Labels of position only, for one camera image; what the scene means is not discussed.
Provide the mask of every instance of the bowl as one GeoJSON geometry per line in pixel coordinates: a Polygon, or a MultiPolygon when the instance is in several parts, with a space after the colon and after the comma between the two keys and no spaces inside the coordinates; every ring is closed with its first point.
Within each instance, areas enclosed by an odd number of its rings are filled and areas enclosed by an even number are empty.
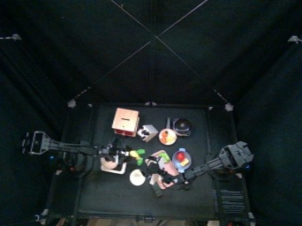
{"type": "Polygon", "coordinates": [[[172,156],[172,163],[175,164],[175,167],[176,167],[179,173],[183,173],[184,170],[191,166],[191,155],[188,154],[188,152],[183,148],[179,148],[179,151],[175,152],[175,154],[172,156]],[[186,166],[182,166],[179,160],[176,159],[176,154],[179,152],[184,153],[184,157],[188,160],[188,164],[186,166]]]}

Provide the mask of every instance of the red object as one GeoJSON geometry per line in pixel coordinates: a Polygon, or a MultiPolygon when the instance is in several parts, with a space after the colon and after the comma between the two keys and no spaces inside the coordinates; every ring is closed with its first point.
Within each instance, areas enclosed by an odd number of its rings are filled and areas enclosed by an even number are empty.
{"type": "Polygon", "coordinates": [[[179,162],[182,162],[184,159],[186,159],[184,153],[183,153],[183,152],[178,152],[178,153],[176,153],[176,160],[178,160],[179,162]]]}

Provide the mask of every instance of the black fabric enclosure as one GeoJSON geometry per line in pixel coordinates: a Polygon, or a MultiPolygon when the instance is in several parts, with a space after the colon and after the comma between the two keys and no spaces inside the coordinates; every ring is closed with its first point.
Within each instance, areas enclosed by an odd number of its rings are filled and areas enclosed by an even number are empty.
{"type": "Polygon", "coordinates": [[[201,124],[222,109],[217,131],[234,107],[233,129],[255,155],[246,181],[257,225],[301,225],[302,41],[289,41],[302,39],[301,12],[294,0],[1,1],[0,225],[35,225],[52,184],[45,156],[21,154],[24,134],[76,142],[86,111],[104,119],[112,109],[95,106],[108,105],[150,108],[152,120],[168,108],[188,116],[205,109],[201,124]]]}

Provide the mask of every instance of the orange box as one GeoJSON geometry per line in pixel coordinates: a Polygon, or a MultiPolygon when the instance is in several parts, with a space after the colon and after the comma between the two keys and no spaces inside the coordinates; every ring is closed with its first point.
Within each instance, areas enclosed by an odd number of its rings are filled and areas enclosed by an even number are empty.
{"type": "Polygon", "coordinates": [[[138,111],[131,109],[116,109],[112,129],[116,134],[135,137],[139,117],[138,111]]]}

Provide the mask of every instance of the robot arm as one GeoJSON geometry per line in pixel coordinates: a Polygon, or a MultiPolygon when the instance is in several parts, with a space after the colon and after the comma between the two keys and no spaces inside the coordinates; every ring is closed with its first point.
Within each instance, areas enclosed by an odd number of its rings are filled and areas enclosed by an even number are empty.
{"type": "Polygon", "coordinates": [[[159,165],[155,159],[147,166],[147,174],[159,174],[164,183],[188,184],[190,181],[203,175],[210,170],[219,170],[223,168],[238,169],[246,163],[253,161],[254,155],[251,154],[247,144],[243,141],[238,141],[237,144],[229,145],[222,148],[218,158],[209,161],[206,164],[188,169],[184,173],[171,176],[163,169],[159,169],[159,165]]]}

